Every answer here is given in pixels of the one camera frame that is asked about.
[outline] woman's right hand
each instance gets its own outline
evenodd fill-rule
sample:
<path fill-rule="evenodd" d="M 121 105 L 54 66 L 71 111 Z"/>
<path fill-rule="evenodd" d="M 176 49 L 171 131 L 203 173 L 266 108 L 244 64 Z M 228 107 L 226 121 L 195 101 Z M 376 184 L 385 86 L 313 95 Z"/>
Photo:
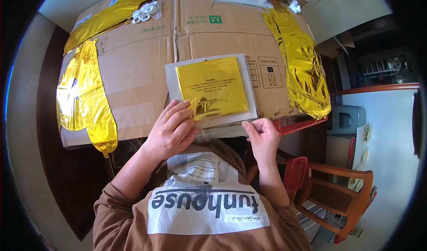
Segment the woman's right hand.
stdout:
<path fill-rule="evenodd" d="M 276 165 L 276 153 L 279 146 L 280 133 L 269 119 L 257 119 L 252 122 L 243 121 L 242 126 L 248 133 L 254 157 L 258 167 Z"/>
<path fill-rule="evenodd" d="M 147 161 L 160 163 L 185 150 L 199 131 L 195 120 L 191 118 L 194 111 L 187 109 L 189 100 L 173 100 L 160 114 L 147 141 L 141 149 Z"/>

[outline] cardboard sheet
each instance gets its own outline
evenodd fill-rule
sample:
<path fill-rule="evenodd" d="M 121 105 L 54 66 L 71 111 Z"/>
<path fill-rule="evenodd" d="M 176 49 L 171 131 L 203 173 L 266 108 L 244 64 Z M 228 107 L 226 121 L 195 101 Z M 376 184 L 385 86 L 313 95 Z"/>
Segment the cardboard sheet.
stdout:
<path fill-rule="evenodd" d="M 164 65 L 174 62 L 173 0 L 161 3 L 162 18 L 125 24 L 93 38 L 98 39 L 99 70 L 119 141 L 148 136 L 164 107 Z M 61 76 L 73 53 L 64 56 Z M 85 130 L 61 128 L 61 139 L 64 147 L 91 143 Z"/>
<path fill-rule="evenodd" d="M 252 88 L 251 77 L 248 72 L 248 67 L 246 66 L 245 55 L 218 55 L 213 57 L 202 57 L 198 59 L 193 59 L 189 61 L 177 62 L 169 65 L 165 65 L 166 71 L 166 80 L 167 86 L 169 88 L 169 97 L 170 100 L 177 99 L 182 101 L 181 92 L 179 91 L 178 77 L 176 75 L 175 67 L 181 67 L 189 65 L 192 63 L 202 62 L 205 60 L 214 60 L 225 57 L 236 56 L 238 59 L 240 67 L 240 76 L 242 78 L 243 90 L 245 91 L 246 100 L 248 101 L 249 112 L 237 113 L 232 115 L 223 115 L 212 119 L 200 120 L 197 122 L 197 127 L 199 128 L 208 128 L 213 126 L 224 125 L 232 122 L 256 119 L 257 114 L 257 104 L 255 102 L 254 91 Z"/>
<path fill-rule="evenodd" d="M 148 136 L 167 100 L 164 66 L 202 57 L 245 54 L 259 117 L 298 114 L 289 105 L 285 62 L 262 8 L 213 0 L 161 3 L 162 18 L 125 24 L 93 38 L 98 38 L 99 69 L 119 141 Z M 295 18 L 311 35 L 304 19 Z M 64 56 L 61 76 L 73 54 Z M 235 136 L 243 130 L 228 128 Z M 214 135 L 223 135 L 218 131 Z M 91 144 L 85 130 L 61 129 L 61 139 L 67 148 Z"/>

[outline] woman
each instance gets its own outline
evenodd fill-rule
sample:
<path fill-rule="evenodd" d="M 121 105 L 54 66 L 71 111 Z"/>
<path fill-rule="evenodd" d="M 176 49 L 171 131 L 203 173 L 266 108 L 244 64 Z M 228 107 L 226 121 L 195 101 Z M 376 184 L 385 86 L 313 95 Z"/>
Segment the woman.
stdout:
<path fill-rule="evenodd" d="M 280 134 L 271 121 L 242 122 L 259 167 L 259 195 L 226 144 L 191 144 L 198 129 L 188 106 L 171 102 L 104 188 L 94 205 L 94 250 L 309 250 L 277 169 Z M 162 165 L 166 181 L 140 200 Z"/>

